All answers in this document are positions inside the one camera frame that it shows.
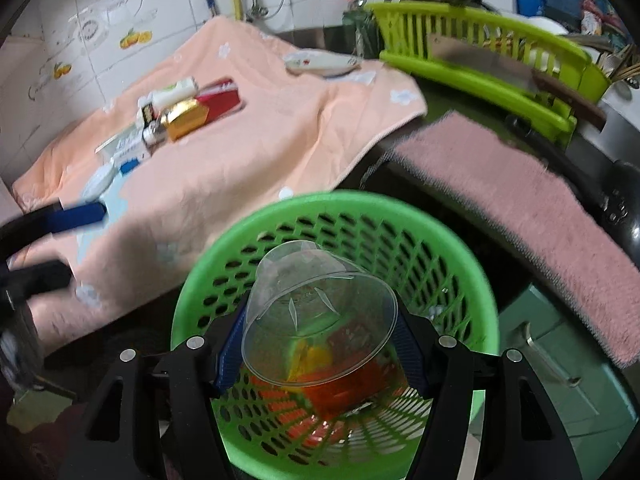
cleaver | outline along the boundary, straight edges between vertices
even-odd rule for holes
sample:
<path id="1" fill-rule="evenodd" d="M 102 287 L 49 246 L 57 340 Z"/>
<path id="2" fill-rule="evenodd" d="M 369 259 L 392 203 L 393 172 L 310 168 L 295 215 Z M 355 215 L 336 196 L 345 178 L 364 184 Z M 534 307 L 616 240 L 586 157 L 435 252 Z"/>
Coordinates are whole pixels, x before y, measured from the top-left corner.
<path id="1" fill-rule="evenodd" d="M 598 131 L 602 131 L 607 122 L 604 111 L 577 91 L 517 59 L 432 32 L 427 34 L 427 46 L 430 59 L 470 68 L 532 94 L 548 92 L 567 103 L 576 118 L 593 124 Z"/>

cabinet handle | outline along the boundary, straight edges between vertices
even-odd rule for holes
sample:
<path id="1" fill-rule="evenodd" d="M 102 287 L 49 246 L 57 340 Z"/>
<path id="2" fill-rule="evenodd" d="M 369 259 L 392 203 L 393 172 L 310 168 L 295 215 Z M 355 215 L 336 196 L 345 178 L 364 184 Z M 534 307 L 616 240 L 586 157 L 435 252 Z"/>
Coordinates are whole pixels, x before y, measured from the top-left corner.
<path id="1" fill-rule="evenodd" d="M 528 321 L 522 324 L 522 336 L 524 337 L 524 341 L 526 341 L 529 348 L 531 348 L 531 350 L 535 352 L 536 355 L 540 357 L 540 359 L 542 359 L 542 362 L 546 365 L 548 370 L 556 377 L 556 379 L 558 379 L 558 381 L 564 384 L 564 386 L 566 386 L 567 388 L 575 388 L 578 384 L 580 384 L 582 377 L 564 377 L 564 375 L 558 371 L 559 369 L 561 369 L 561 367 L 556 364 L 551 356 L 547 354 L 544 349 L 540 348 L 540 346 L 537 345 L 537 343 L 531 337 L 531 323 Z"/>

clear plastic cup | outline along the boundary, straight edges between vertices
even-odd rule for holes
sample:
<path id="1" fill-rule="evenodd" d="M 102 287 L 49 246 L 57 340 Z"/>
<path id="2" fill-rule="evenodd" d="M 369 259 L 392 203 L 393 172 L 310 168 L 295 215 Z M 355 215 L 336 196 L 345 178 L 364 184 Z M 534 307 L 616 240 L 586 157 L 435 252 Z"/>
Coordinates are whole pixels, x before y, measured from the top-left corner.
<path id="1" fill-rule="evenodd" d="M 258 266 L 242 357 L 277 386 L 324 384 L 373 359 L 397 317 L 396 295 L 385 282 L 313 242 L 288 242 Z"/>

green plastic basket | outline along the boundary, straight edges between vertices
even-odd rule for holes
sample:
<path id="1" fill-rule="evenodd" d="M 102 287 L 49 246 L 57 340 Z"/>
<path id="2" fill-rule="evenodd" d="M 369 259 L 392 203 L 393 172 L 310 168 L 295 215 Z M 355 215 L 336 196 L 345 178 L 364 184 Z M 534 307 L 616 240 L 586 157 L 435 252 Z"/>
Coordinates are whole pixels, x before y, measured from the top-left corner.
<path id="1" fill-rule="evenodd" d="M 569 105 L 546 92 L 532 94 L 459 65 L 433 59 L 426 35 L 484 46 L 557 77 L 596 103 L 611 81 L 578 45 L 538 27 L 485 10 L 432 2 L 368 4 L 385 40 L 380 59 L 408 73 L 443 83 L 528 118 L 549 139 L 568 145 L 576 119 Z"/>
<path id="2" fill-rule="evenodd" d="M 299 196 L 270 205 L 223 234 L 187 278 L 172 348 L 233 310 L 278 244 L 313 240 L 385 280 L 409 311 L 441 305 L 434 324 L 470 349 L 498 351 L 494 297 L 478 261 L 448 228 L 403 202 L 364 192 Z M 430 401 L 399 383 L 388 406 L 323 423 L 297 397 L 245 368 L 212 402 L 231 462 L 263 479 L 398 480 L 414 458 Z M 472 418 L 483 402 L 475 392 Z"/>

metal rivet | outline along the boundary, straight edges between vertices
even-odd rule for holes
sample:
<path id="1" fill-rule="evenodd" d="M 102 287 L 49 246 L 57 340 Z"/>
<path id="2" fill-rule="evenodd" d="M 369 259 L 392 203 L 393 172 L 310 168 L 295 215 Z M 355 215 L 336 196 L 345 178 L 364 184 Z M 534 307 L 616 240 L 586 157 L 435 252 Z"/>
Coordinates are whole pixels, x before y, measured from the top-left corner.
<path id="1" fill-rule="evenodd" d="M 514 363 L 519 363 L 522 361 L 522 354 L 516 349 L 507 350 L 507 359 Z"/>
<path id="2" fill-rule="evenodd" d="M 136 356 L 136 351 L 133 348 L 127 348 L 120 353 L 120 360 L 124 363 L 128 363 Z"/>
<path id="3" fill-rule="evenodd" d="M 187 341 L 187 346 L 191 348 L 191 350 L 197 350 L 202 345 L 204 345 L 204 338 L 200 337 L 199 335 L 190 337 Z"/>
<path id="4" fill-rule="evenodd" d="M 440 346 L 444 346 L 444 348 L 453 348 L 458 344 L 456 339 L 454 337 L 451 337 L 450 335 L 440 336 L 440 339 L 438 339 L 438 343 L 440 343 Z"/>

